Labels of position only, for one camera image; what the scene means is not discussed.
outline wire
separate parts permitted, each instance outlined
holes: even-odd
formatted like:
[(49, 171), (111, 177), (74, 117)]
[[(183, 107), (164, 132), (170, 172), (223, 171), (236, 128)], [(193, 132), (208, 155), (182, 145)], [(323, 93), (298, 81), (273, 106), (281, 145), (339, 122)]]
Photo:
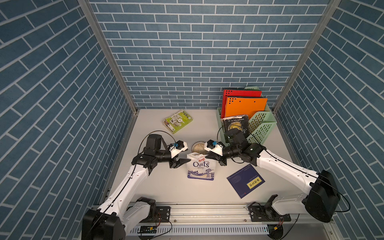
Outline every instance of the wire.
[[(144, 137), (144, 139), (141, 141), (141, 144), (140, 144), (140, 146), (139, 146), (139, 149), (138, 149), (138, 151), (137, 151), (137, 154), (140, 154), (140, 148), (141, 148), (141, 145), (143, 144), (145, 138), (148, 137), (151, 133), (154, 133), (154, 132), (165, 132), (165, 131), (162, 131), (162, 130), (156, 130), (156, 131), (153, 131), (153, 132), (148, 133), (148, 134)], [(170, 134), (167, 133), (167, 132), (165, 132), (165, 133), (168, 134), (168, 135), (173, 139), (173, 141), (175, 142), (175, 145), (176, 145), (176, 140), (174, 139), (174, 137), (172, 137), (172, 135), (170, 135)]]
[[(250, 209), (250, 207), (252, 207), (253, 204), (258, 204), (258, 205), (260, 206), (260, 210), (262, 210), (262, 206), (261, 206), (260, 203), (258, 203), (258, 202), (253, 202), (253, 203), (251, 203), (251, 205), (248, 206), (248, 211), (253, 212), (253, 211), (251, 211), (251, 209)], [(265, 213), (263, 213), (263, 215), (264, 215), (264, 217), (265, 217), (267, 220), (269, 220), (269, 221), (271, 221), (271, 222), (273, 221), (273, 219), (270, 219)]]
[(96, 226), (97, 222), (100, 220), (100, 218), (104, 215), (104, 213), (108, 210), (108, 208), (110, 206), (112, 206), (113, 202), (119, 197), (120, 193), (123, 191), (123, 189), (125, 188), (125, 186), (128, 184), (129, 180), (131, 179), (131, 176), (133, 175), (133, 173), (135, 172), (135, 169), (136, 169), (136, 164), (135, 164), (135, 167), (133, 168), (133, 171), (132, 171), (132, 174), (129, 176), (128, 178), (128, 181), (124, 184), (124, 187), (120, 190), (119, 194), (115, 197), (115, 199), (113, 199), (113, 201), (110, 203), (110, 205), (103, 211), (103, 213), (100, 215), (100, 217), (95, 221), (95, 223), (91, 226), (90, 230), (88, 231), (88, 233), (85, 235), (85, 238), (84, 239), (87, 239), (89, 233), (91, 232), (91, 230)]
[(288, 232), (287, 232), (283, 237), (281, 237), (281, 238), (278, 239), (278, 240), (281, 240), (281, 239), (285, 238), (285, 237), (288, 235), (288, 233), (292, 230), (293, 226), (296, 224), (297, 220), (299, 219), (299, 216), (300, 216), (300, 214), (297, 215), (297, 218), (296, 218), (295, 222), (293, 223), (293, 225), (291, 226), (291, 228), (288, 230)]
[(165, 219), (165, 218), (159, 218), (159, 220), (166, 220), (166, 221), (168, 221), (168, 222), (170, 223), (170, 229), (169, 229), (167, 232), (165, 232), (165, 233), (162, 233), (162, 234), (160, 234), (160, 235), (154, 236), (152, 239), (154, 239), (155, 237), (159, 237), (159, 236), (161, 236), (161, 235), (164, 235), (164, 234), (169, 233), (169, 232), (172, 230), (172, 228), (173, 228), (172, 223), (171, 223), (168, 219)]
[(241, 164), (241, 163), (245, 163), (244, 161), (243, 161), (243, 162), (236, 162), (236, 161), (233, 159), (233, 157), (231, 157), (231, 159), (232, 159), (232, 161), (234, 161), (235, 163), (239, 163), (239, 164)]
[(284, 164), (286, 164), (286, 165), (292, 167), (293, 169), (296, 169), (296, 170), (299, 171), (299, 172), (302, 172), (302, 173), (304, 173), (304, 174), (306, 174), (306, 175), (308, 175), (308, 176), (314, 177), (314, 178), (316, 178), (316, 179), (322, 181), (323, 183), (327, 184), (327, 185), (330, 186), (331, 188), (333, 188), (333, 189), (334, 189), (338, 194), (340, 194), (340, 196), (342, 196), (342, 197), (345, 199), (345, 201), (347, 201), (347, 203), (348, 203), (348, 209), (347, 209), (347, 210), (344, 210), (344, 211), (335, 211), (335, 212), (349, 212), (349, 210), (351, 209), (351, 204), (349, 203), (348, 199), (347, 199), (341, 192), (339, 192), (339, 190), (337, 190), (336, 188), (334, 188), (331, 184), (325, 182), (324, 180), (322, 180), (322, 179), (320, 179), (320, 178), (318, 178), (318, 177), (312, 176), (311, 174), (306, 173), (306, 172), (304, 172), (304, 171), (302, 171), (302, 170), (300, 170), (300, 169), (298, 169), (298, 168), (295, 168), (295, 167), (289, 165), (289, 164), (286, 163), (286, 162), (281, 161), (281, 160), (278, 159), (277, 157), (275, 157), (275, 156), (273, 156), (272, 154), (270, 154), (268, 151), (266, 151), (266, 152), (267, 152), (271, 157), (273, 157), (274, 159), (279, 160), (280, 162), (282, 162), (282, 163), (284, 163)]
[(159, 212), (158, 212), (157, 214), (159, 215), (159, 224), (158, 224), (158, 225), (156, 225), (156, 227), (160, 226), (160, 223), (161, 223), (161, 215), (160, 215), (160, 213), (159, 213)]
[(221, 128), (219, 128), (218, 129), (218, 131), (217, 131), (217, 134), (216, 134), (216, 139), (217, 139), (217, 141), (218, 141), (218, 133), (220, 132), (220, 130), (223, 128), (223, 126), (221, 126)]
[(248, 159), (248, 162), (251, 162), (252, 161), (252, 158), (249, 156), (249, 155), (247, 155), (247, 154), (242, 154), (241, 152), (241, 150), (240, 150), (240, 148), (239, 148), (239, 146), (238, 145), (236, 145), (236, 149), (238, 150), (238, 152), (239, 152), (239, 156), (244, 156), (244, 157), (246, 157), (247, 159)]
[(275, 230), (277, 230), (279, 227), (281, 227), (283, 225), (283, 222), (284, 222), (284, 219), (283, 220), (279, 220), (279, 223), (275, 227), (268, 229), (268, 231), (275, 231)]

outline small book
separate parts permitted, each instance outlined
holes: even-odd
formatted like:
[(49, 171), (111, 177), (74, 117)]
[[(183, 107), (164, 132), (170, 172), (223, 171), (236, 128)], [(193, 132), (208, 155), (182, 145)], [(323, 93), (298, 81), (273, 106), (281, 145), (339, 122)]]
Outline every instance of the small book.
[(251, 164), (227, 177), (240, 198), (255, 190), (265, 181)]
[(163, 120), (163, 125), (172, 133), (185, 127), (188, 123), (192, 122), (193, 118), (184, 110), (180, 110), (172, 116)]
[(238, 116), (233, 116), (233, 117), (227, 117), (223, 118), (223, 124), (224, 124), (224, 134), (233, 129), (237, 128), (240, 131), (243, 132), (245, 137), (249, 136), (249, 131), (248, 131), (248, 115), (238, 115)]

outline oats bag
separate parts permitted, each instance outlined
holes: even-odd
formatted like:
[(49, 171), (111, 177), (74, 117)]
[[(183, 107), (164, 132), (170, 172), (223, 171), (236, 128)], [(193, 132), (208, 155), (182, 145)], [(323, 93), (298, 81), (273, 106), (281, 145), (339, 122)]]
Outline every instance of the oats bag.
[(193, 152), (187, 154), (191, 159), (187, 162), (188, 178), (213, 180), (215, 177), (216, 160), (205, 158), (206, 155)]

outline yellow label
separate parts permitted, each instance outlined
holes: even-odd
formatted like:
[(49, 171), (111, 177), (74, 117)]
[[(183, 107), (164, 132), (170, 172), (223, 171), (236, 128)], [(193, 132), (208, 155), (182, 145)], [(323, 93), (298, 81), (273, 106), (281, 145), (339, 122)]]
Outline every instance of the yellow label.
[(255, 178), (254, 180), (250, 181), (249, 183), (247, 183), (248, 187), (250, 189), (252, 189), (254, 186), (256, 186), (257, 184), (261, 183), (262, 180), (260, 179), (260, 177), (257, 177)]

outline red folder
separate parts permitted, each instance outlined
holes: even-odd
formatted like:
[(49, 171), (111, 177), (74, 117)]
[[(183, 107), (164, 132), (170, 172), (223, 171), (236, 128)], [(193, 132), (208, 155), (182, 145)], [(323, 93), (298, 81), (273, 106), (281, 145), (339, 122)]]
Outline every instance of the red folder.
[(231, 96), (261, 97), (261, 95), (262, 95), (261, 91), (224, 89), (223, 103), (221, 107), (221, 118), (225, 118), (225, 105), (227, 104), (227, 97), (231, 97)]

